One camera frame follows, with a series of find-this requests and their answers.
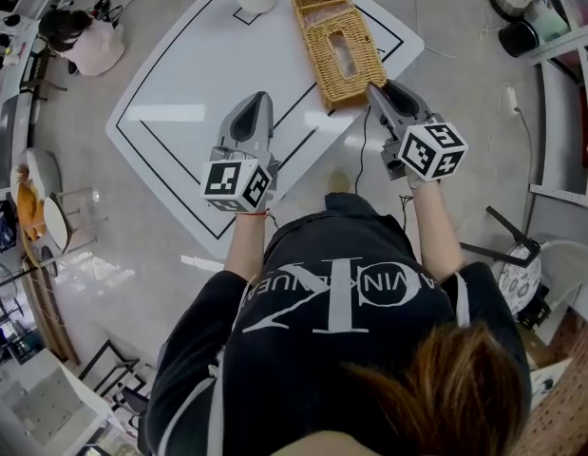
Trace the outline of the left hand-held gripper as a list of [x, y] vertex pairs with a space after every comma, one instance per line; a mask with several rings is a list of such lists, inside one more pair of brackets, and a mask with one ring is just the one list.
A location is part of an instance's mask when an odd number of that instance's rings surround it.
[[200, 197], [219, 211], [261, 213], [274, 197], [277, 161], [270, 151], [273, 101], [266, 91], [237, 104], [223, 119], [218, 144], [202, 167]]

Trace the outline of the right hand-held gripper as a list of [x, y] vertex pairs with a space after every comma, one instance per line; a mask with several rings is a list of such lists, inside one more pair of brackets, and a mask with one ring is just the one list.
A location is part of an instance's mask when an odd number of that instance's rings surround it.
[[368, 101], [389, 133], [381, 158], [392, 181], [405, 175], [405, 167], [423, 181], [440, 181], [454, 174], [468, 144], [452, 123], [429, 112], [419, 95], [395, 81], [368, 84]]

